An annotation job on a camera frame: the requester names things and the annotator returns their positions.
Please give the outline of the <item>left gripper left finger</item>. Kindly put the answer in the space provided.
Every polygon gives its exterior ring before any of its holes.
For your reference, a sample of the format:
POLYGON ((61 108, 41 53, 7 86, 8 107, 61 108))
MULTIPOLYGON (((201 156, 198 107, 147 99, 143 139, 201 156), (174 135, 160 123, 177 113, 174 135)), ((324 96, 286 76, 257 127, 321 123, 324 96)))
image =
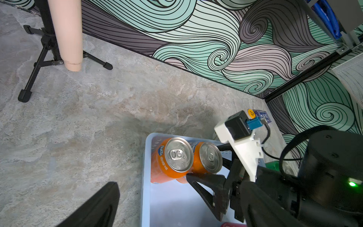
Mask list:
POLYGON ((118 184, 108 182, 58 226, 111 227, 114 223, 119 199, 118 184))

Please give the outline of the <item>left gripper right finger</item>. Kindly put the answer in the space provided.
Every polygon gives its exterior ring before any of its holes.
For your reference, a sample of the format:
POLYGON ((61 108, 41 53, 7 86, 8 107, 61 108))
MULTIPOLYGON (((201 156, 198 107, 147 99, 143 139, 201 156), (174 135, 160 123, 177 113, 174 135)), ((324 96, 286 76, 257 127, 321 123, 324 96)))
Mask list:
POLYGON ((240 186, 241 208, 249 227, 302 227, 303 224, 253 182, 240 186))

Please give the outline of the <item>red cola can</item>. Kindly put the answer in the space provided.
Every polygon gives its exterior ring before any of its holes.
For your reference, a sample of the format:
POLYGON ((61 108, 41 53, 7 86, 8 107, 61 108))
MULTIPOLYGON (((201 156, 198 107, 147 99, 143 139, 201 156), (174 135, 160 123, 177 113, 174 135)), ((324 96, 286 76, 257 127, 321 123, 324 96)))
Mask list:
POLYGON ((221 227, 247 227, 247 225, 241 223, 225 222, 221 225, 221 227))

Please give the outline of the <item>orange Fanta can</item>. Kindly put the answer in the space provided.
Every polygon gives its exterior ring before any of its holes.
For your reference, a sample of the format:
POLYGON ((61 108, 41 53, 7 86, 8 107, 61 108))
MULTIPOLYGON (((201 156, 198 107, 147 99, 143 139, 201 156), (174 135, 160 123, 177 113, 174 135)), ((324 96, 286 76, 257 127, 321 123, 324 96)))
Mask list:
POLYGON ((152 153, 150 182, 161 184, 182 178, 191 170, 194 153, 180 137, 168 138, 152 153))
POLYGON ((223 166, 223 158, 217 146, 211 142, 197 142, 192 146, 194 161, 192 173, 218 173, 223 166))

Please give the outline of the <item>blue snack packet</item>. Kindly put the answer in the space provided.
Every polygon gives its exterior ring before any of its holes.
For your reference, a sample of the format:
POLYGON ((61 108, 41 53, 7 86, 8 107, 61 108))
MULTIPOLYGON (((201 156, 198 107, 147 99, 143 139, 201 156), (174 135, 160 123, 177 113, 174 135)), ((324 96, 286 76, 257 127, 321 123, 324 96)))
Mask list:
POLYGON ((313 5, 314 12, 323 21, 326 28, 335 39, 341 37, 338 19, 326 0, 319 0, 313 5))

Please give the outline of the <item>yellow big blind chip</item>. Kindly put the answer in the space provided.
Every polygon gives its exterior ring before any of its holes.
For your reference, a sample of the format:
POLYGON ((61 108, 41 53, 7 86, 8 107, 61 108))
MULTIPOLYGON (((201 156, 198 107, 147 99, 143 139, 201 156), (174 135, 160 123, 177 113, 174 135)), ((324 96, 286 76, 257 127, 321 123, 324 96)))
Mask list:
POLYGON ((251 119, 256 118, 256 114, 252 109, 248 109, 248 115, 250 116, 251 119))

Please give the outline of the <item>light blue plastic basket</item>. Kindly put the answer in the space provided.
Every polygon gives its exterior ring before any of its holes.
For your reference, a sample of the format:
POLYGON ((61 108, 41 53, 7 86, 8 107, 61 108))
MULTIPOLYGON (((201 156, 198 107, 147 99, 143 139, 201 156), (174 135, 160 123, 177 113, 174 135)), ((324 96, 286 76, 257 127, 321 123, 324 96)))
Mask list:
POLYGON ((225 222, 238 223, 229 208, 217 220, 190 184, 177 180, 162 184, 151 182, 151 157, 170 134, 151 133, 145 141, 141 188, 140 226, 142 227, 220 227, 225 222))

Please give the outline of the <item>beige microphone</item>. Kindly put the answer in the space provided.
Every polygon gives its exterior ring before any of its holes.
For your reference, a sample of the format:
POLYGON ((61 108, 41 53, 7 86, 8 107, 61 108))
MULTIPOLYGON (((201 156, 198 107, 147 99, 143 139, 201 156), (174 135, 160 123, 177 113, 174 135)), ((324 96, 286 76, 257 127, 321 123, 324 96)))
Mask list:
POLYGON ((49 0, 48 5, 64 65, 79 72, 83 62, 81 1, 49 0))

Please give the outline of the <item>large clear wall bin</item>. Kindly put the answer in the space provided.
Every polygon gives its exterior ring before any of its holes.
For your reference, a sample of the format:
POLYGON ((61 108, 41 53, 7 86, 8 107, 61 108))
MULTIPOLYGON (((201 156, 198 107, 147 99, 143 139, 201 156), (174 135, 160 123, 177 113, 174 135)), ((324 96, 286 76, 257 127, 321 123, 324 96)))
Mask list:
POLYGON ((335 67, 333 73, 354 101, 363 107, 363 61, 352 59, 335 67))

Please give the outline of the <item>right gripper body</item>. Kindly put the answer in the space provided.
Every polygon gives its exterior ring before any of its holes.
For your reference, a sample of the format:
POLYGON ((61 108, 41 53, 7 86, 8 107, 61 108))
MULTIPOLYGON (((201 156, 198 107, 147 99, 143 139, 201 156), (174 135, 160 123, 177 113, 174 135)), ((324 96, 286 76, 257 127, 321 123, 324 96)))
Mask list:
POLYGON ((245 218, 242 211, 241 184, 242 182, 250 182, 250 176, 239 159, 231 161, 230 172, 225 182, 225 188, 229 188, 229 206, 234 210, 234 218, 240 222, 244 222, 245 218))

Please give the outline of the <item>green Sprite can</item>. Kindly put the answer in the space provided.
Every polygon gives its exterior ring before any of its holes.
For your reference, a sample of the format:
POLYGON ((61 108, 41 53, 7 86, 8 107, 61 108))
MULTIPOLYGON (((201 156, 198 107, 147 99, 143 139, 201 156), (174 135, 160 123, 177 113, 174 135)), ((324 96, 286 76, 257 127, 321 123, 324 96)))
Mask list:
POLYGON ((265 167, 271 170, 278 171, 286 176, 297 176, 297 169, 293 161, 283 161, 280 167, 279 161, 271 161, 265 164, 265 167))

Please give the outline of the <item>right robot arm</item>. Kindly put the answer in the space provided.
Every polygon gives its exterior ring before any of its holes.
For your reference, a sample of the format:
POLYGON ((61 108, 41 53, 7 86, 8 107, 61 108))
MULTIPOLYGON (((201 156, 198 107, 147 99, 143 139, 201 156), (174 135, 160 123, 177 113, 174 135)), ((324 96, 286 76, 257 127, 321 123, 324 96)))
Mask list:
POLYGON ((228 176, 188 174, 187 181, 214 216, 228 208, 249 227, 360 227, 363 224, 363 137, 330 126, 296 135, 280 155, 308 143, 297 176, 257 167, 248 179, 242 160, 228 161, 228 176))

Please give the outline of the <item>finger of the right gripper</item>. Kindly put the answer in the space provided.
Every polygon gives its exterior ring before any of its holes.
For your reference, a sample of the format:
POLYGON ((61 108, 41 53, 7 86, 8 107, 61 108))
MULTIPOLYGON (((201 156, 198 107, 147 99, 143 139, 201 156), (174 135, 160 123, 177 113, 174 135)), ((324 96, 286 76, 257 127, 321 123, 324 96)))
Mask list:
POLYGON ((231 170, 233 166, 237 166, 237 169, 241 170, 241 161, 239 160, 237 154, 229 143, 218 145, 217 148, 222 154, 223 167, 231 170))
POLYGON ((186 175, 187 182, 203 199, 209 210, 218 221, 222 221, 227 213, 230 190, 225 186, 224 175, 196 174, 186 175))

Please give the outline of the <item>black wall shelf tray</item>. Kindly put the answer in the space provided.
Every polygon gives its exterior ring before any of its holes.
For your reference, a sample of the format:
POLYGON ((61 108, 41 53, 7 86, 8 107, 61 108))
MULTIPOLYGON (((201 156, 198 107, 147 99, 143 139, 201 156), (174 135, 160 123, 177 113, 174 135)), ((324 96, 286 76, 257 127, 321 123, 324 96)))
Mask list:
POLYGON ((299 4, 333 41, 342 41, 339 55, 348 50, 362 51, 363 39, 355 32, 363 23, 360 1, 299 1, 299 4))

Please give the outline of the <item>blue playing card box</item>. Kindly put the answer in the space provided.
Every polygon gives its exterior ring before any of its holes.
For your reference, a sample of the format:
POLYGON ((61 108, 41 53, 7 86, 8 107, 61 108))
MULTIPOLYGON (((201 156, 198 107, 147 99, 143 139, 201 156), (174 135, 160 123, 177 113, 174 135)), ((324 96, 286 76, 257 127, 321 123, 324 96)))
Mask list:
POLYGON ((267 112, 266 111, 263 111, 263 110, 253 110, 253 112, 255 113, 255 115, 258 117, 258 118, 264 118, 267 123, 271 123, 271 119, 270 117, 268 116, 267 112))

